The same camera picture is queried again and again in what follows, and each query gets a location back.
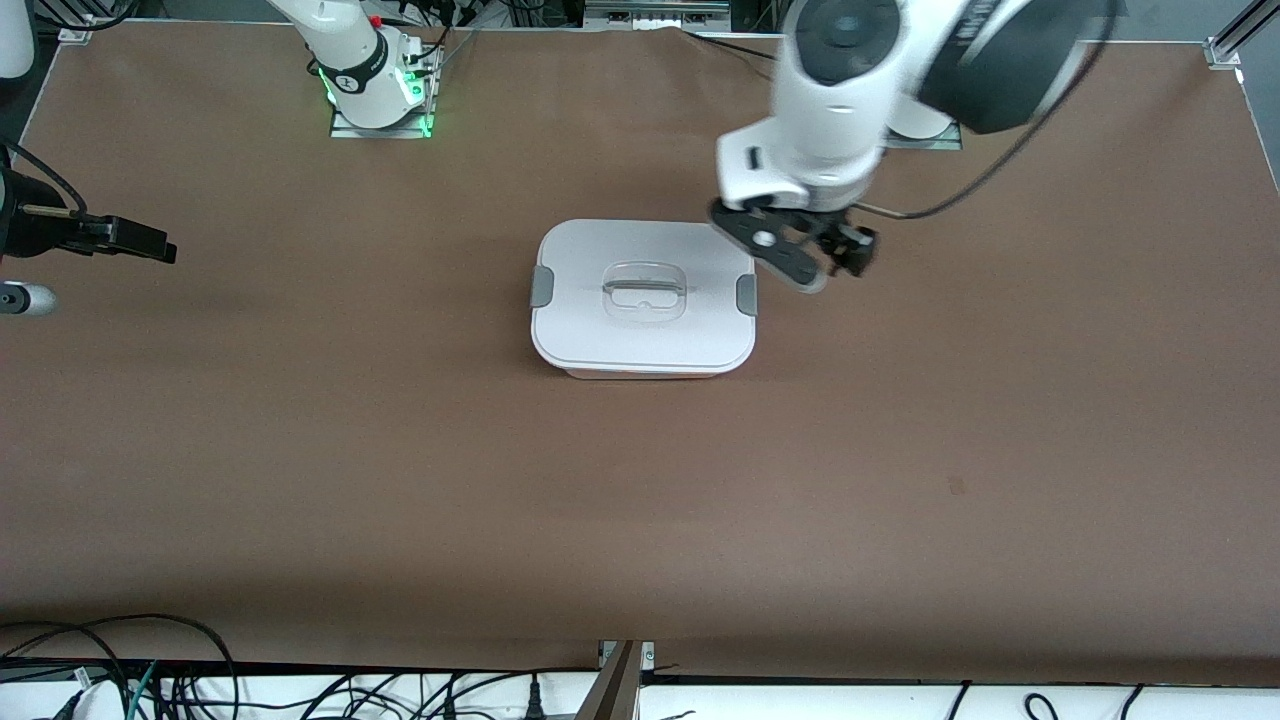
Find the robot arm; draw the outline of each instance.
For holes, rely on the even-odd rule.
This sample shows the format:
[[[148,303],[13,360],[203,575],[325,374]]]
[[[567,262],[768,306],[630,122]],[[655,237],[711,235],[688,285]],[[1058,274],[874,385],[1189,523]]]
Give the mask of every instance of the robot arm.
[[[0,0],[0,82],[18,79],[36,61],[36,36],[27,0]]]
[[[424,102],[425,54],[417,37],[375,26],[360,0],[268,1],[302,35],[334,106],[352,124],[383,128]]]
[[[861,274],[876,233],[846,214],[888,129],[955,118],[988,133],[1038,118],[1075,76],[1091,5],[799,0],[783,20],[771,115],[717,143],[712,224],[803,292],[827,278],[809,242],[832,273]],[[786,237],[795,232],[804,242]]]

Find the wooden board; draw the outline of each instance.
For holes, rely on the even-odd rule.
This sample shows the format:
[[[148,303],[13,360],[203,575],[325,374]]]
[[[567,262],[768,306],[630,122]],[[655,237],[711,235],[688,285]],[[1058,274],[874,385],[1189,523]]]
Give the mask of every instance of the wooden board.
[[[538,242],[703,218],[767,64],[485,32],[407,142],[329,140],[306,60],[212,23],[59,56],[29,147],[180,250],[4,264],[63,302],[0,324],[5,616],[183,612],[244,660],[1276,676],[1280,201],[1198,47],[1111,49],[989,187],[873,223],[861,281],[765,278],[746,365],[669,384],[539,360]],[[892,151],[870,200],[1010,140]]]

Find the white container lid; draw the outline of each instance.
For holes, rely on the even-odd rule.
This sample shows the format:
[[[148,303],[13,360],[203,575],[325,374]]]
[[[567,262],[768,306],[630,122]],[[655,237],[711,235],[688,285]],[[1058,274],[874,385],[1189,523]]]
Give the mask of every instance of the white container lid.
[[[755,263],[701,223],[568,220],[538,250],[531,305],[558,368],[710,375],[755,346]]]

